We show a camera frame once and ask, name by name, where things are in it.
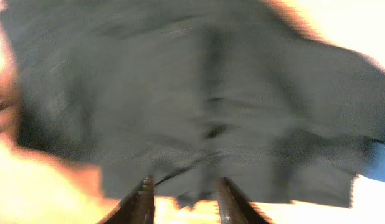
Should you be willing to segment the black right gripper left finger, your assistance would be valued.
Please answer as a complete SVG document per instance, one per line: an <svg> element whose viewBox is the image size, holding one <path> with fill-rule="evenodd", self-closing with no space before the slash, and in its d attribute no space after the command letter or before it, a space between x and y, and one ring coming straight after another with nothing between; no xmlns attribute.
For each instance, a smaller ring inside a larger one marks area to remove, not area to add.
<svg viewBox="0 0 385 224"><path fill-rule="evenodd" d="M154 181L145 177L97 224L153 224L154 213Z"/></svg>

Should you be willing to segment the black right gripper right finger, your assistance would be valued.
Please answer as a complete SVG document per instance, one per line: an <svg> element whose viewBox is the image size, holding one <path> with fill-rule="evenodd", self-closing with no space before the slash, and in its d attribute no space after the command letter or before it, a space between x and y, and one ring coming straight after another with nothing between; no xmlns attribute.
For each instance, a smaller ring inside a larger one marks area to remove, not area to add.
<svg viewBox="0 0 385 224"><path fill-rule="evenodd" d="M217 185L221 224L273 224L261 209L251 206L245 194L228 177L221 177Z"/></svg>

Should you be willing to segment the black garment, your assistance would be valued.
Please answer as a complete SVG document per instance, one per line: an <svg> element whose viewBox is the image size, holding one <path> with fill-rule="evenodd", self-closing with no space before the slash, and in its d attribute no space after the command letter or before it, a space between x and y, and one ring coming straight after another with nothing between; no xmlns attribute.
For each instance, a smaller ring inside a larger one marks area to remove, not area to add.
<svg viewBox="0 0 385 224"><path fill-rule="evenodd" d="M102 168L122 198L153 176L193 205L231 178L256 202L349 207L385 141L385 74L258 1L9 1L19 142Z"/></svg>

